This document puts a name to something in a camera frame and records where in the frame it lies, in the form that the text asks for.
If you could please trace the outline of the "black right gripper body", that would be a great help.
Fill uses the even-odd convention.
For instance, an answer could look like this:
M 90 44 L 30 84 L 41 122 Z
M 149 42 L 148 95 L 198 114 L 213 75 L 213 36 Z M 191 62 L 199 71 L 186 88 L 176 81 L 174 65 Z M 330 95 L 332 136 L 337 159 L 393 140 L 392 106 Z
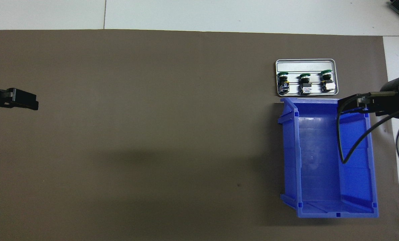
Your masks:
M 387 82 L 380 91 L 372 92 L 370 110 L 376 116 L 389 115 L 399 110 L 399 78 Z

